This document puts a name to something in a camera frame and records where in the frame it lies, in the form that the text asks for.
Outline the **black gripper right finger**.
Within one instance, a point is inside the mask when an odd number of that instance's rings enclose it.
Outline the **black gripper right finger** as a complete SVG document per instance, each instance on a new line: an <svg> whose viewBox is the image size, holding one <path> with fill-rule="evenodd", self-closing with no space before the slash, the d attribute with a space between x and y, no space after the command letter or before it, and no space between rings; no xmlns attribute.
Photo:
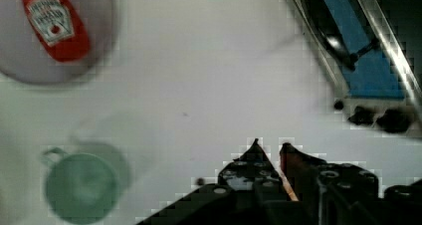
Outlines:
<svg viewBox="0 0 422 225"><path fill-rule="evenodd" d="M280 151L281 169L316 225L379 225L373 211L377 177L351 163L329 163L288 142Z"/></svg>

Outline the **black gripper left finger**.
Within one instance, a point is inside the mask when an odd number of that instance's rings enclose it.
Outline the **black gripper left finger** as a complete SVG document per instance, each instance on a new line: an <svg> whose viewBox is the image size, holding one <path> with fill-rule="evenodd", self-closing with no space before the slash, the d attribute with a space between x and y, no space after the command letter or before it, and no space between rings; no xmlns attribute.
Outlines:
<svg viewBox="0 0 422 225"><path fill-rule="evenodd" d="M283 192L280 175L258 138L218 173L217 187L244 199Z"/></svg>

